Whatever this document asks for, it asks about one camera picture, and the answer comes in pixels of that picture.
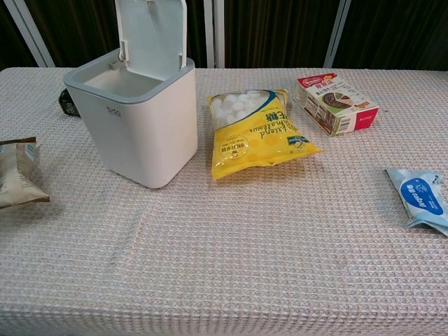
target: open lid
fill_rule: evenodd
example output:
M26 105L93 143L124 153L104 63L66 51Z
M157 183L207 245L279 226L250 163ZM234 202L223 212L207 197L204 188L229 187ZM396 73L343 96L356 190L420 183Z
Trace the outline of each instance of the open lid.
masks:
M165 81L186 65L185 0L115 0L115 7L129 71Z

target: brown snack bag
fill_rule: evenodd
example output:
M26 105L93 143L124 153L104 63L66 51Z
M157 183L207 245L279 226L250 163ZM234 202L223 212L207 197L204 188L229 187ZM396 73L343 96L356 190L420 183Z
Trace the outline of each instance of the brown snack bag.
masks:
M35 153L35 137L0 141L0 211L50 201L50 196L29 180Z

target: plastic bag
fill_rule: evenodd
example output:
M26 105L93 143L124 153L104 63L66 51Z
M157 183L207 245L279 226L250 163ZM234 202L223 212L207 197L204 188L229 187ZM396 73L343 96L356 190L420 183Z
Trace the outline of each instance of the plastic bag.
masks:
M49 202L50 196L29 180L36 138L0 141L0 211L29 202Z
M448 206L440 185L444 175L434 171L390 168L386 172L406 208L409 217L406 226L427 224L448 236Z
M211 175L272 166L321 151L286 114L286 90L249 90L208 98L215 138Z

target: food package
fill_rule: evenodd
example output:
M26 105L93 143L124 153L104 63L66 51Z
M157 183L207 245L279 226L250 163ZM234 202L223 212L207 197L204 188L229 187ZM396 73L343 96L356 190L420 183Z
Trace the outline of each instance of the food package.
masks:
M443 200L443 174L435 171L386 169L406 208L407 227L427 224L448 236L448 206Z
M378 105L335 73L299 78L294 100L328 135L369 128Z
M0 211L50 197L29 180L34 168L36 138L0 141Z
M321 151L286 114L286 90L249 90L208 98L215 139L211 175L272 166Z

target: white marshmallow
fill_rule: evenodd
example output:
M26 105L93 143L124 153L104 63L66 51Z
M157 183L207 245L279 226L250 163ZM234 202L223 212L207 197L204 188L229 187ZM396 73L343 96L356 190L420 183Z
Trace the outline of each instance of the white marshmallow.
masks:
M253 103L258 108L258 107L262 106L266 102L266 100L267 100L266 97L258 97L258 98L253 100Z
M248 100L245 104L244 104L244 110L247 113L252 113L253 110L255 109L255 103L251 100Z
M225 123L225 116L219 115L217 118L215 118L215 122L216 122L216 124L219 124L219 125Z
M245 93L238 96L239 102L247 102L249 100L249 96Z
M233 115L228 115L225 121L227 125L230 125L237 121L237 119Z
M233 111L244 110L244 104L238 101L233 104L232 109L233 109Z
M215 118L222 118L222 116L225 116L225 112L222 108L216 109L215 111Z
M219 98L215 98L211 101L211 106L215 109L221 109L223 107L223 101Z
M248 114L247 114L247 112L246 111L240 111L240 112L238 112L238 114L237 114L237 119L238 120L241 120L241 119L244 119L246 116L247 116Z
M230 114L232 114L232 113L234 113L235 111L233 110L233 108L232 107L227 107L225 110L224 110L224 114L225 115L230 115Z
M224 102L223 102L224 108L225 108L225 109L232 108L232 105L233 105L234 103L236 103L237 100L238 100L238 97L237 97L236 95L234 95L234 94L228 94L228 95L224 98Z

